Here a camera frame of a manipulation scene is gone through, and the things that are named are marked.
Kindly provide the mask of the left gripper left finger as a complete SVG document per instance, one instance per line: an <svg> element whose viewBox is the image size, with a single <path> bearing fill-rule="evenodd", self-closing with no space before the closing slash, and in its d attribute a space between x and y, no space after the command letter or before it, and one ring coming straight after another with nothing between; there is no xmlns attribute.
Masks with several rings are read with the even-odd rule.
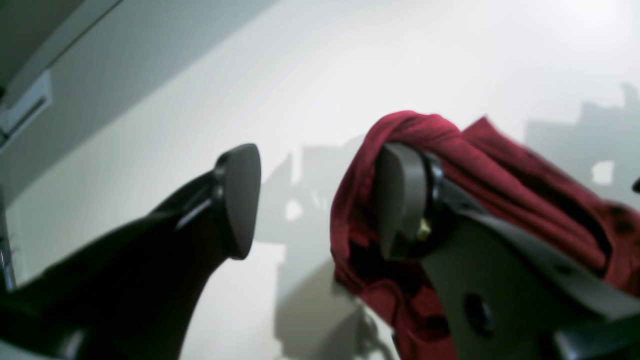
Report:
<svg viewBox="0 0 640 360"><path fill-rule="evenodd" d="M261 188L253 143L148 214L1 296L1 340L59 360L177 360L215 270L253 244Z"/></svg>

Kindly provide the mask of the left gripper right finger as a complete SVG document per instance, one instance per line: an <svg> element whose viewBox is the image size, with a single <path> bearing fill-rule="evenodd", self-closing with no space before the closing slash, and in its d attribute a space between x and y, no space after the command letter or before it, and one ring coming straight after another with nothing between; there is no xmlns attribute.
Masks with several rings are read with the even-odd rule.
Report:
<svg viewBox="0 0 640 360"><path fill-rule="evenodd" d="M639 300L489 214L438 157L397 142L375 162L387 260L419 264L460 360L637 360Z"/></svg>

